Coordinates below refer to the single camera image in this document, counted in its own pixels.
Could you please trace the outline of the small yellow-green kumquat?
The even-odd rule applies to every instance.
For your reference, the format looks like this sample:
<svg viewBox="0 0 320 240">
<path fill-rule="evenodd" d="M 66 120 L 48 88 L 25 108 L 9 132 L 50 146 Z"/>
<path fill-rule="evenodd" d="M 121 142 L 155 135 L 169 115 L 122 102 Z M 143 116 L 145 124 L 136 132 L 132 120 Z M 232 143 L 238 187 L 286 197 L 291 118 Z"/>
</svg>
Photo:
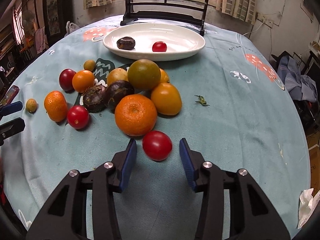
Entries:
<svg viewBox="0 0 320 240">
<path fill-rule="evenodd" d="M 26 102 L 25 108 L 29 113 L 34 113 L 37 110 L 37 106 L 38 104 L 35 99 L 29 99 Z"/>
</svg>

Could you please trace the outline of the orange mandarin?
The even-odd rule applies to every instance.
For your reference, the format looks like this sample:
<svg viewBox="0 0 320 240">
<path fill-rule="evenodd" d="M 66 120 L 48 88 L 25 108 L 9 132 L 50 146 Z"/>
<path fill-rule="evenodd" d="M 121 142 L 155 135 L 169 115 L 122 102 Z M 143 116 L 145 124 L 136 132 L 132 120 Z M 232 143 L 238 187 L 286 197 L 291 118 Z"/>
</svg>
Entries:
<svg viewBox="0 0 320 240">
<path fill-rule="evenodd" d="M 67 117 L 67 102 L 60 91 L 54 90 L 47 94 L 44 100 L 44 108 L 49 118 L 54 122 L 61 122 Z"/>
</svg>

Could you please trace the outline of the dark water chestnut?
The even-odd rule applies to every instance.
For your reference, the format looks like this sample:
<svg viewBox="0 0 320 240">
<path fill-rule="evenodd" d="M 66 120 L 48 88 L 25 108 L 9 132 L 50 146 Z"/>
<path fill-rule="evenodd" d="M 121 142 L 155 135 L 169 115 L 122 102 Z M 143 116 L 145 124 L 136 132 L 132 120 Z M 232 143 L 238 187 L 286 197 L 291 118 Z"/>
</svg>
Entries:
<svg viewBox="0 0 320 240">
<path fill-rule="evenodd" d="M 95 85 L 88 88 L 82 94 L 83 106 L 92 113 L 97 113 L 105 109 L 103 102 L 106 87 L 103 85 Z"/>
</svg>

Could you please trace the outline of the small green kumquat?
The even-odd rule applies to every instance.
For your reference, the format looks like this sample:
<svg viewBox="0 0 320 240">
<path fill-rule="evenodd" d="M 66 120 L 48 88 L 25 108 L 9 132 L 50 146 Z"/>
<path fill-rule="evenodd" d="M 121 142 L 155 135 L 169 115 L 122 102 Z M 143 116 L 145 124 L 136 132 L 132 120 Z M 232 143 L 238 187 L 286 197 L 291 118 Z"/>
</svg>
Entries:
<svg viewBox="0 0 320 240">
<path fill-rule="evenodd" d="M 84 70 L 89 70 L 90 72 L 93 72 L 96 68 L 96 62 L 94 60 L 87 60 L 83 64 Z"/>
</svg>

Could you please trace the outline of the yellow passion fruit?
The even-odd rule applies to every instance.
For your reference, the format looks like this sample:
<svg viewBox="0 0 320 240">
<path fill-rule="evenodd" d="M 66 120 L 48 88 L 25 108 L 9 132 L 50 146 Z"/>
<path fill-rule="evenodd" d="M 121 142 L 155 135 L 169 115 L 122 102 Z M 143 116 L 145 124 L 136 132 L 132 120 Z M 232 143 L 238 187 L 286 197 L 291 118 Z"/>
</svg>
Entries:
<svg viewBox="0 0 320 240">
<path fill-rule="evenodd" d="M 123 68 L 116 68 L 112 70 L 106 79 L 107 85 L 110 86 L 112 83 L 119 81 L 119 80 L 125 80 L 128 81 L 127 71 Z"/>
</svg>

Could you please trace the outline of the large orange tangerine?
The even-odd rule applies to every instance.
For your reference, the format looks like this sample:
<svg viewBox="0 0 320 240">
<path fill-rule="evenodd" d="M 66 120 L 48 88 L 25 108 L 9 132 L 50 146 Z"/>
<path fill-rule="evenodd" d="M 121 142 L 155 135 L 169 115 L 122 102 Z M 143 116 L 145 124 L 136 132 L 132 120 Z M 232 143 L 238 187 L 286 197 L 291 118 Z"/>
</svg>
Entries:
<svg viewBox="0 0 320 240">
<path fill-rule="evenodd" d="M 118 128 L 126 135 L 140 137 L 150 132 L 157 122 L 154 103 L 141 94 L 125 96 L 114 111 Z"/>
</svg>

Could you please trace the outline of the large green-orange citrus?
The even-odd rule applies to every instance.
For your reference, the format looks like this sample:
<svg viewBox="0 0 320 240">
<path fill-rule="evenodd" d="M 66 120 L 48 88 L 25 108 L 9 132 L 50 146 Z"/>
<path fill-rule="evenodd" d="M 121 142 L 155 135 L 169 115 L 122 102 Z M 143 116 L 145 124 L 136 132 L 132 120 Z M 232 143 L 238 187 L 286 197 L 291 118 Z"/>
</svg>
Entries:
<svg viewBox="0 0 320 240">
<path fill-rule="evenodd" d="M 129 83 L 137 90 L 151 90 L 161 79 L 159 66 L 151 60 L 140 59 L 135 61 L 127 71 Z"/>
</svg>

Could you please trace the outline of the yellow-orange persimmon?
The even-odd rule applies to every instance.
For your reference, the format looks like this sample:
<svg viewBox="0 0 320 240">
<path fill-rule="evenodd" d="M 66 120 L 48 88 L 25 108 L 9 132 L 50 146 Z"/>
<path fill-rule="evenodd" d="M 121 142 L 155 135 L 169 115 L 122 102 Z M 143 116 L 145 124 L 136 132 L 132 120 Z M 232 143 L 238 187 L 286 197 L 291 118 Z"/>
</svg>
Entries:
<svg viewBox="0 0 320 240">
<path fill-rule="evenodd" d="M 152 90 L 150 98 L 157 112 L 163 115 L 177 115 L 182 108 L 180 93 L 170 83 L 160 83 Z"/>
</svg>

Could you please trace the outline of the small red cherry tomato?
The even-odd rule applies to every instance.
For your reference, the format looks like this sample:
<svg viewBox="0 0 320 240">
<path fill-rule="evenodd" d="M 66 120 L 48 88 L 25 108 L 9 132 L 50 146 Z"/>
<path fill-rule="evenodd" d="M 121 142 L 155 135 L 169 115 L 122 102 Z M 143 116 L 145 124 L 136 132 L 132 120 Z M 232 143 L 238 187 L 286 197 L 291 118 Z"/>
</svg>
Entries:
<svg viewBox="0 0 320 240">
<path fill-rule="evenodd" d="M 167 45 L 163 41 L 157 41 L 152 45 L 152 51 L 153 52 L 166 52 Z"/>
</svg>

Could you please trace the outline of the dark red plum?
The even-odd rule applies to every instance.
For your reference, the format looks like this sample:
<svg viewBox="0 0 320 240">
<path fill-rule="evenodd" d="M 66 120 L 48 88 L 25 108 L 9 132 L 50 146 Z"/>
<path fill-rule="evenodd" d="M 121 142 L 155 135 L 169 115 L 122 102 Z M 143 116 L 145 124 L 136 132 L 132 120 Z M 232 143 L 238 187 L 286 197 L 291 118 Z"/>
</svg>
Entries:
<svg viewBox="0 0 320 240">
<path fill-rule="evenodd" d="M 60 87 L 65 91 L 65 92 L 70 92 L 73 91 L 73 84 L 72 84 L 72 79 L 75 76 L 76 72 L 72 69 L 64 69 L 59 76 L 59 84 Z"/>
</svg>

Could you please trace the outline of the small orange round citrus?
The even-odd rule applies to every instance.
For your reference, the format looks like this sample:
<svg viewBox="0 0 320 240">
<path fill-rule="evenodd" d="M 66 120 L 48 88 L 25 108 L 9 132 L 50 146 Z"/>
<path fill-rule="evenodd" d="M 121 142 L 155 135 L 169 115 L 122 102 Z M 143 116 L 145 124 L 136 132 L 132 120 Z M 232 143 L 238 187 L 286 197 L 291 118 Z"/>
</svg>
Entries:
<svg viewBox="0 0 320 240">
<path fill-rule="evenodd" d="M 86 89 L 93 87 L 94 84 L 95 77 L 89 70 L 81 70 L 72 78 L 73 88 L 78 93 L 83 93 Z"/>
</svg>

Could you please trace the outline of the small orange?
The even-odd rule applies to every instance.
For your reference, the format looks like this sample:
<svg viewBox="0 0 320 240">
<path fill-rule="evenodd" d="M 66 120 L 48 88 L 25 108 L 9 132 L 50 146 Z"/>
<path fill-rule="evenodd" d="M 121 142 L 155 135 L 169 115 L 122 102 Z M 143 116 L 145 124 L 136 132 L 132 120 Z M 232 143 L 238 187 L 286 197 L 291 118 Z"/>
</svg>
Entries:
<svg viewBox="0 0 320 240">
<path fill-rule="evenodd" d="M 160 83 L 169 83 L 170 82 L 170 77 L 167 74 L 167 72 L 163 69 L 159 69 L 161 72 L 161 79 L 160 79 Z"/>
</svg>

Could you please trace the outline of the green fruit stem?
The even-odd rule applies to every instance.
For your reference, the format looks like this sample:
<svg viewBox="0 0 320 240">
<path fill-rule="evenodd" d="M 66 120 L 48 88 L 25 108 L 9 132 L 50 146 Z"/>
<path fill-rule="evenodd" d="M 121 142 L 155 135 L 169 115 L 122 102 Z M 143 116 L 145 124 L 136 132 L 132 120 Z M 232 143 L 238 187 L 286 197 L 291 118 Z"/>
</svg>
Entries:
<svg viewBox="0 0 320 240">
<path fill-rule="evenodd" d="M 197 100 L 195 100 L 196 103 L 201 104 L 202 106 L 209 106 L 209 104 L 207 103 L 207 101 L 204 99 L 203 96 L 201 95 L 195 95 L 197 97 Z"/>
</svg>

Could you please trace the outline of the blue clothes pile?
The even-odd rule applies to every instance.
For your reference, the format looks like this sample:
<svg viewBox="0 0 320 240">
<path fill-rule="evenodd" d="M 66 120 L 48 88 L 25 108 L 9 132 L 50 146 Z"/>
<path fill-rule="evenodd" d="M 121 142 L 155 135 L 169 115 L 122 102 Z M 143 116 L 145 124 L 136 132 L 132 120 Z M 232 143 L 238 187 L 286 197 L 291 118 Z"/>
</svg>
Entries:
<svg viewBox="0 0 320 240">
<path fill-rule="evenodd" d="M 300 73 L 299 67 L 292 57 L 285 55 L 280 58 L 277 74 L 292 100 L 317 102 L 318 93 L 315 81 Z"/>
</svg>

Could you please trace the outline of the black framed round screen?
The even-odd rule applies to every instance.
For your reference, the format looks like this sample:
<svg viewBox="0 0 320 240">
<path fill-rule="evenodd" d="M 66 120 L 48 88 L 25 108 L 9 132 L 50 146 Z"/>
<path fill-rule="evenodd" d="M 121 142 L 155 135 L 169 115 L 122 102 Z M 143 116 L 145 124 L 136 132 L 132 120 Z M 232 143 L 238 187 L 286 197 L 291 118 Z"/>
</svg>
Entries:
<svg viewBox="0 0 320 240">
<path fill-rule="evenodd" d="M 178 0 L 154 0 L 152 2 L 135 2 L 134 0 L 125 0 L 125 13 L 123 16 L 123 20 L 120 22 L 120 26 L 128 25 L 139 19 L 156 19 L 184 22 L 197 27 L 199 29 L 199 34 L 203 36 L 205 31 L 205 19 L 209 0 L 204 0 L 202 7 L 179 4 L 176 3 L 176 1 Z M 157 10 L 157 8 L 160 7 L 198 11 L 201 13 L 201 17 L 195 18 L 194 16 L 179 12 Z"/>
</svg>

